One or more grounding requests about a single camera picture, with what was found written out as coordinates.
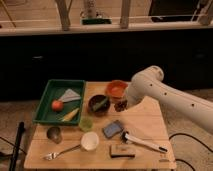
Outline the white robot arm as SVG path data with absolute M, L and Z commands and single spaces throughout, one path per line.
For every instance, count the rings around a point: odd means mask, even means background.
M 162 82 L 163 78 L 164 72 L 158 66 L 150 66 L 134 74 L 125 89 L 128 107 L 140 103 L 144 96 L 150 96 L 213 134 L 213 102 L 172 88 Z

